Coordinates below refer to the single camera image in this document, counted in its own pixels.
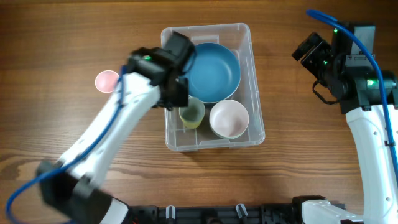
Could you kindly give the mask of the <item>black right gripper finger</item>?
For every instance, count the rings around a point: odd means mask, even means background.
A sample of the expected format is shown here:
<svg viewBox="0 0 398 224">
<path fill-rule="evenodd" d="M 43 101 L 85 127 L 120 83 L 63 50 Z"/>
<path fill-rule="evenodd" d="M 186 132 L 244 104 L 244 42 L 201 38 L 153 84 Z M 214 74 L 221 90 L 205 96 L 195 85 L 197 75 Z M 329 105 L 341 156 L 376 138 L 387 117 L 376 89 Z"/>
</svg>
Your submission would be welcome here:
<svg viewBox="0 0 398 224">
<path fill-rule="evenodd" d="M 311 33 L 293 52 L 292 57 L 299 61 L 305 54 L 307 54 L 313 47 L 316 47 L 323 39 L 316 33 Z"/>
<path fill-rule="evenodd" d="M 331 46 L 327 42 L 321 42 L 313 47 L 301 60 L 301 64 L 313 75 L 318 75 L 326 69 L 326 65 L 332 58 Z"/>
</svg>

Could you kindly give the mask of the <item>grey plastic cup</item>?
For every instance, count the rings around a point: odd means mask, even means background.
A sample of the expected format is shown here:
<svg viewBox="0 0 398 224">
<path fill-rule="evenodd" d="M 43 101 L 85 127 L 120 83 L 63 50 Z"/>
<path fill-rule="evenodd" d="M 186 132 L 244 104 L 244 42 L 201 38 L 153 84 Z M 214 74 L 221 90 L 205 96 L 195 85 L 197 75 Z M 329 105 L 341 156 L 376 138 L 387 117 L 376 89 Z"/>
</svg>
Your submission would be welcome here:
<svg viewBox="0 0 398 224">
<path fill-rule="evenodd" d="M 205 105 L 201 100 L 189 97 L 188 105 L 179 108 L 179 115 L 183 122 L 200 123 L 205 116 L 205 110 Z"/>
</svg>

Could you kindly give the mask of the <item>dark blue bowl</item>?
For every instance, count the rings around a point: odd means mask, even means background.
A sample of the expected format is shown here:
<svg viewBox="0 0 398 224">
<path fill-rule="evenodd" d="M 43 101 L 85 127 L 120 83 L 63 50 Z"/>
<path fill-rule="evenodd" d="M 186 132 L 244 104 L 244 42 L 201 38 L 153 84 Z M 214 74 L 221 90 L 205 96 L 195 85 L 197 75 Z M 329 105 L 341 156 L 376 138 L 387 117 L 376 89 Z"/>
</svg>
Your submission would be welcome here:
<svg viewBox="0 0 398 224">
<path fill-rule="evenodd" d="M 185 66 L 188 94 L 204 103 L 216 103 L 232 96 L 241 82 L 239 60 L 223 45 L 202 43 Z"/>
</svg>

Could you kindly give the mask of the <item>pink small bowl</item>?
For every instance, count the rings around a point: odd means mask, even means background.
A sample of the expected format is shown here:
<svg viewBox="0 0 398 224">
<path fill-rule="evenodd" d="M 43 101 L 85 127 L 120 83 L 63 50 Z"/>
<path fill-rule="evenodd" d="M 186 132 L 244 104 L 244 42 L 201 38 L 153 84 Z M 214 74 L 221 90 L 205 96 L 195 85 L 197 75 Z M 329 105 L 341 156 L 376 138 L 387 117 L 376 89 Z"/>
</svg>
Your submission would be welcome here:
<svg viewBox="0 0 398 224">
<path fill-rule="evenodd" d="M 240 102 L 223 100 L 212 107 L 209 123 L 212 131 L 225 136 L 234 136 L 248 128 L 249 113 Z"/>
</svg>

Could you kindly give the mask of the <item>yellow plastic cup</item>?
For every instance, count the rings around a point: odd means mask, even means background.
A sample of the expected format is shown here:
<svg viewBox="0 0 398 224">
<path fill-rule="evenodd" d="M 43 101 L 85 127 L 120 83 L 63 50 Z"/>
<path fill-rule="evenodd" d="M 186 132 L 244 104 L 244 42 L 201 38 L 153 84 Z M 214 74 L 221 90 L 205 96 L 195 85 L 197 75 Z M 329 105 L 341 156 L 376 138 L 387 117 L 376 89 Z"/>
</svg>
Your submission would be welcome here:
<svg viewBox="0 0 398 224">
<path fill-rule="evenodd" d="M 180 117 L 182 120 L 183 125 L 189 129 L 195 129 L 200 126 L 201 122 L 203 121 L 202 118 L 199 119 L 187 119 L 184 117 Z"/>
</svg>

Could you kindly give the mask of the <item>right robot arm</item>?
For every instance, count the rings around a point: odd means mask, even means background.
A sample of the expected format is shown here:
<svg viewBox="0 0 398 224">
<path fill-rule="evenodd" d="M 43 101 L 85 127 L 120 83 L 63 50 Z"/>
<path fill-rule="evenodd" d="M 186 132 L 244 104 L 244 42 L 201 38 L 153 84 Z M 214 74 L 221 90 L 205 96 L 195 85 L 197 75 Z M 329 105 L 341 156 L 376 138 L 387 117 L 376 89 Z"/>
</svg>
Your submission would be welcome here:
<svg viewBox="0 0 398 224">
<path fill-rule="evenodd" d="M 292 54 L 336 98 L 354 138 L 364 192 L 356 215 L 325 198 L 295 197 L 302 223 L 397 223 L 397 78 L 382 77 L 388 112 L 383 111 L 376 69 L 352 40 L 339 31 L 328 43 L 310 34 Z"/>
</svg>

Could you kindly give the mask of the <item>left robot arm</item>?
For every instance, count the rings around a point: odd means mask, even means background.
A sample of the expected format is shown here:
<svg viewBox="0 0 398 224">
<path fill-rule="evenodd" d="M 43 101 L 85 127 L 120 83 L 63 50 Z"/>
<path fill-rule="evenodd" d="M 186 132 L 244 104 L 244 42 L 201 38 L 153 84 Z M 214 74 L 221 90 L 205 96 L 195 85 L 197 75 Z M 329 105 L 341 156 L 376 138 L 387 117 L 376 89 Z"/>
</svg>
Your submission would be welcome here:
<svg viewBox="0 0 398 224">
<path fill-rule="evenodd" d="M 133 51 L 115 91 L 80 139 L 56 163 L 42 161 L 36 181 L 43 201 L 74 223 L 131 223 L 129 205 L 101 191 L 120 146 L 153 107 L 188 103 L 192 44 Z"/>
</svg>

